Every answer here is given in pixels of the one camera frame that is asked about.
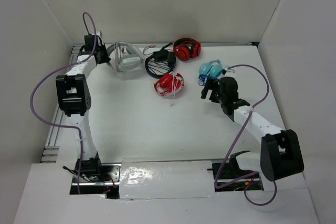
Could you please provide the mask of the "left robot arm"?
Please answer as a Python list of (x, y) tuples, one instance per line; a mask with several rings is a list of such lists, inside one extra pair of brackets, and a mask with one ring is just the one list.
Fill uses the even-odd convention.
[(102, 33), (85, 35), (85, 45), (80, 48), (76, 64), (65, 75), (56, 77), (59, 108), (68, 117), (77, 144), (75, 174), (86, 176), (91, 181), (103, 177), (103, 167), (98, 151), (93, 143), (89, 110), (92, 99), (87, 79), (91, 71), (102, 63), (109, 62), (107, 49), (102, 41)]

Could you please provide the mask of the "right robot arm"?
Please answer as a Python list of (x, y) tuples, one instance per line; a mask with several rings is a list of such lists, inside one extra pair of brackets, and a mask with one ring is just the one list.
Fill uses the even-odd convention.
[(247, 130), (260, 144), (256, 153), (243, 151), (230, 156), (229, 172), (235, 178), (248, 170), (258, 172), (270, 182), (302, 173), (305, 165), (294, 130), (284, 130), (267, 121), (254, 111), (247, 101), (238, 97), (238, 84), (232, 77), (208, 79), (201, 98), (211, 91), (210, 100), (219, 103), (224, 114)]

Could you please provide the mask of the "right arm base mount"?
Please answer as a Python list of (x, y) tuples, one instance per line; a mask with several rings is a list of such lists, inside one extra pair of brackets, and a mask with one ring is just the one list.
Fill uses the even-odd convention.
[[(238, 177), (247, 175), (251, 173), (251, 170), (242, 170), (238, 167), (238, 163), (236, 160), (237, 156), (241, 156), (241, 154), (249, 153), (250, 151), (241, 151), (238, 153), (231, 154), (228, 160), (226, 161), (224, 168), (222, 169), (218, 184), (223, 185), (225, 183), (229, 183), (231, 180), (234, 180)], [(222, 163), (222, 159), (212, 159), (212, 167), (207, 170), (213, 173), (213, 178), (215, 179), (220, 165)], [(234, 182), (224, 188), (217, 189), (215, 188), (215, 192), (224, 192), (224, 191), (244, 191), (247, 186), (250, 186), (248, 190), (263, 190), (262, 183), (260, 181), (259, 175), (253, 175), (252, 177), (247, 177), (241, 179), (237, 182)]]

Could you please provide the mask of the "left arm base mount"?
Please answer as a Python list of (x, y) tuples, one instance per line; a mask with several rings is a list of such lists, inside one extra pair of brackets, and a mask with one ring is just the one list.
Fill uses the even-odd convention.
[(70, 195), (78, 195), (79, 188), (81, 195), (103, 195), (107, 199), (119, 199), (121, 163), (103, 163), (101, 175), (80, 177), (75, 169), (66, 166), (62, 168), (72, 175)]

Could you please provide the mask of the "white grey headphones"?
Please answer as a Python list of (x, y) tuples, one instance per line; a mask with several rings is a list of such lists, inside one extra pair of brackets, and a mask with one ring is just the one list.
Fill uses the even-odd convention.
[(118, 41), (107, 48), (110, 62), (107, 65), (117, 72), (131, 71), (145, 62), (144, 54), (125, 41)]

